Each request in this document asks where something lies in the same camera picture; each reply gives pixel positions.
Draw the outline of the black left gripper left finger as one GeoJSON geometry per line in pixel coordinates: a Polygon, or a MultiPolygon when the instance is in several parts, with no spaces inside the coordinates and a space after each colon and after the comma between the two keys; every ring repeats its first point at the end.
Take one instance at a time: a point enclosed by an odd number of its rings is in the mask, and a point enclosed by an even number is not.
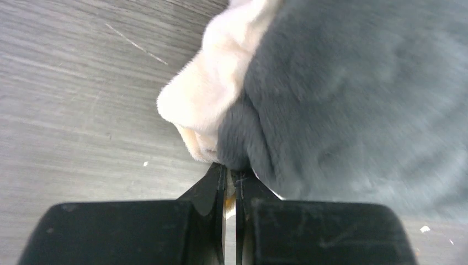
{"type": "Polygon", "coordinates": [[[226,168],[177,199],[56,204],[19,264],[224,264],[226,168]]]}

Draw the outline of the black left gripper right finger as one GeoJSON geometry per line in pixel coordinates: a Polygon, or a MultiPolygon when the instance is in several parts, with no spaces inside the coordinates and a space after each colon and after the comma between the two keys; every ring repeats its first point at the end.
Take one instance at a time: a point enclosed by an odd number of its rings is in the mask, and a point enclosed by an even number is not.
{"type": "Polygon", "coordinates": [[[232,172],[237,264],[416,264],[398,216],[367,203],[281,200],[232,172]]]}

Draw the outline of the grey pillowcase with cream frill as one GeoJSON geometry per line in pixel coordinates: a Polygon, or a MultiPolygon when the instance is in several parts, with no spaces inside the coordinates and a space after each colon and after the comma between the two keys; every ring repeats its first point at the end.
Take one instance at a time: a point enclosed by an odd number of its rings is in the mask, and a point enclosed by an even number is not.
{"type": "Polygon", "coordinates": [[[466,1],[230,1],[157,109],[282,199],[467,221],[466,1]]]}

